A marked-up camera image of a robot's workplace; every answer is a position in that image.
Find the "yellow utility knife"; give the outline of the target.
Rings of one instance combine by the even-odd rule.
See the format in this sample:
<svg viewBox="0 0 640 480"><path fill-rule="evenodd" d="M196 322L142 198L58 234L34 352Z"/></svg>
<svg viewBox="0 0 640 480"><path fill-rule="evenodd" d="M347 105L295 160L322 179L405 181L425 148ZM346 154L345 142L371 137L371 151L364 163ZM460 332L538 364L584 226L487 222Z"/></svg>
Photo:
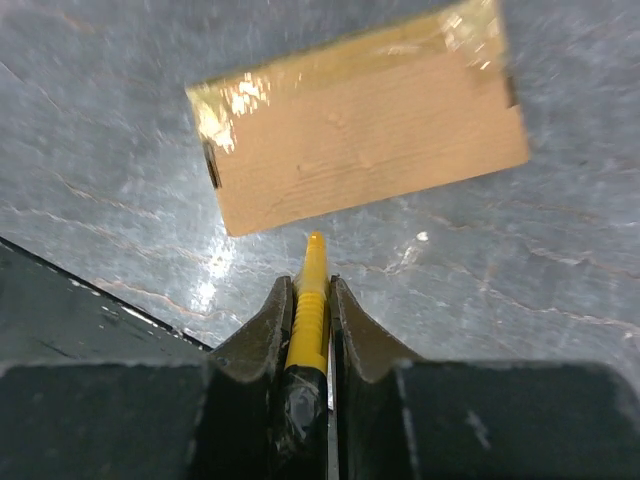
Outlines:
<svg viewBox="0 0 640 480"><path fill-rule="evenodd" d="M275 479L325 479L328 436L328 262L326 242L310 234L294 280L295 308L276 404Z"/></svg>

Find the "brown cardboard express box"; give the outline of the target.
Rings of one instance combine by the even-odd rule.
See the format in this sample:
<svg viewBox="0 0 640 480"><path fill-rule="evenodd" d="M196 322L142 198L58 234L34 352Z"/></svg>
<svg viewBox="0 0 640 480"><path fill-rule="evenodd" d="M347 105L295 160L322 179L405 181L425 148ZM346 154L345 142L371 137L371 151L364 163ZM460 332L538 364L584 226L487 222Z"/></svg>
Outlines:
<svg viewBox="0 0 640 480"><path fill-rule="evenodd" d="M496 1L456 1L190 86L224 226L244 236L524 164Z"/></svg>

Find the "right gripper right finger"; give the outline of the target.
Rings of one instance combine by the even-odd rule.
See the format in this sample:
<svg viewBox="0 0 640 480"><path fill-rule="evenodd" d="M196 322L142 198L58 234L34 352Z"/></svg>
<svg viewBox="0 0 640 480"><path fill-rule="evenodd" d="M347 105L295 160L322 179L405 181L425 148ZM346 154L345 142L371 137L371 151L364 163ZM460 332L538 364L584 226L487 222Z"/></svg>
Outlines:
<svg viewBox="0 0 640 480"><path fill-rule="evenodd" d="M635 479L639 398L584 361L426 359L330 283L344 479Z"/></svg>

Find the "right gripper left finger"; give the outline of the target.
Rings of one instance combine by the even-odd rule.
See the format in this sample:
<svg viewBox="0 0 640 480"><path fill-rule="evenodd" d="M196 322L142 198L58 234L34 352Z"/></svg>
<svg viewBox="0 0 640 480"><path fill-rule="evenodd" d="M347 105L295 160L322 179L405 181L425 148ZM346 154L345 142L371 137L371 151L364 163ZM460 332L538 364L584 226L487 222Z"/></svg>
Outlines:
<svg viewBox="0 0 640 480"><path fill-rule="evenodd" d="M264 479L291 280L198 361L3 361L5 479Z"/></svg>

